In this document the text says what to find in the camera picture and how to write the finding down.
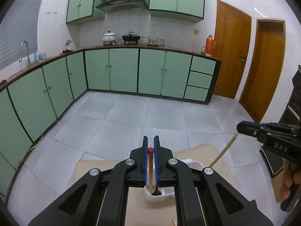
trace tile floor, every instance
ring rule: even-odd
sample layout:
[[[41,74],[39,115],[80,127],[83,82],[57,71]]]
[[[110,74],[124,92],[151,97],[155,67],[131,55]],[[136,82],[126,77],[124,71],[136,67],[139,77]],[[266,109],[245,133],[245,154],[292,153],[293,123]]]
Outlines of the tile floor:
[[[143,136],[159,135],[161,145],[177,151],[211,143],[221,151],[242,120],[252,121],[233,99],[213,96],[210,105],[112,93],[87,92],[43,137],[16,178],[8,210],[28,225],[72,185],[80,159],[126,159],[142,145]],[[276,203],[260,143],[239,135],[223,159],[240,192],[255,199],[275,226],[286,213]]]

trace silver gooseneck faucet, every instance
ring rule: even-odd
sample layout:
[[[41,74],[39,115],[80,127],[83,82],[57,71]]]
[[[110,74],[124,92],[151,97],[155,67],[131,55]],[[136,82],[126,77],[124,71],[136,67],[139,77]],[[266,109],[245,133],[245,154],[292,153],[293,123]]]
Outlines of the silver gooseneck faucet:
[[[22,48],[23,48],[23,43],[26,44],[26,50],[27,50],[27,66],[29,67],[29,66],[30,66],[30,59],[29,59],[28,43],[27,43],[27,41],[23,41],[22,44],[21,44],[21,54],[20,54],[19,62],[22,62]]]

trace brown countertop edge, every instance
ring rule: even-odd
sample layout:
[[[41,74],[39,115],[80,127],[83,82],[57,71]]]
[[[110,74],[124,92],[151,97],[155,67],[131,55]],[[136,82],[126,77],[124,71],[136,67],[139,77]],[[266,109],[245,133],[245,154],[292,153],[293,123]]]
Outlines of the brown countertop edge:
[[[115,46],[95,46],[95,47],[83,47],[83,48],[78,48],[73,50],[72,52],[69,53],[60,53],[56,56],[47,58],[46,60],[34,64],[31,67],[28,67],[26,69],[24,69],[23,71],[17,73],[16,75],[14,75],[12,78],[8,79],[7,82],[5,84],[3,84],[2,86],[0,86],[0,92],[2,92],[6,87],[8,87],[9,85],[11,85],[13,82],[15,82],[16,80],[20,79],[21,77],[23,77],[24,75],[43,67],[46,64],[49,64],[55,60],[58,60],[60,58],[75,54],[75,53],[79,53],[79,52],[83,52],[83,51],[89,51],[89,50],[97,50],[97,49],[113,49],[113,48],[137,48],[137,49],[153,49],[153,50],[162,50],[162,51],[169,51],[169,52],[176,52],[176,53],[185,53],[185,54],[189,54],[192,56],[198,56],[198,57],[202,57],[202,58],[206,58],[206,59],[210,59],[210,60],[214,60],[214,61],[221,61],[220,59],[214,58],[214,57],[209,57],[209,56],[203,56],[201,55],[200,52],[195,52],[195,51],[190,51],[190,50],[185,50],[185,49],[181,49],[181,48],[173,48],[173,47],[151,47],[151,46],[144,46],[144,45],[115,45]]]

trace red object on countertop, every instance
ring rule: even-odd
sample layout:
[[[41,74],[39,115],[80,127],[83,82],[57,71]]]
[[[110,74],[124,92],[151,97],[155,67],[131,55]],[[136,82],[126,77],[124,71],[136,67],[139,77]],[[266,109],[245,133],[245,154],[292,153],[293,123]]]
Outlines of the red object on countertop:
[[[215,41],[212,35],[208,36],[206,39],[205,53],[212,54],[212,50],[215,48]]]
[[[149,170],[149,176],[153,176],[153,160],[154,160],[154,148],[149,147],[147,149],[148,152],[148,170]]]

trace silver screw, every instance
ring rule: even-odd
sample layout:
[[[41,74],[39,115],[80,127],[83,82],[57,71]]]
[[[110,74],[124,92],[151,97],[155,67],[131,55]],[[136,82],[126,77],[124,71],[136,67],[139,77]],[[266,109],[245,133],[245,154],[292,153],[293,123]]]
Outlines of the silver screw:
[[[135,161],[133,159],[127,159],[125,161],[125,163],[130,166],[130,165],[133,165],[135,163]]]
[[[204,173],[206,173],[207,175],[211,175],[213,173],[213,169],[210,167],[206,167]]]
[[[171,165],[175,165],[175,164],[178,163],[178,160],[175,159],[175,158],[171,158],[171,159],[168,160],[168,163],[171,164]]]
[[[91,176],[96,176],[99,174],[99,170],[97,168],[93,168],[90,170],[90,175]]]

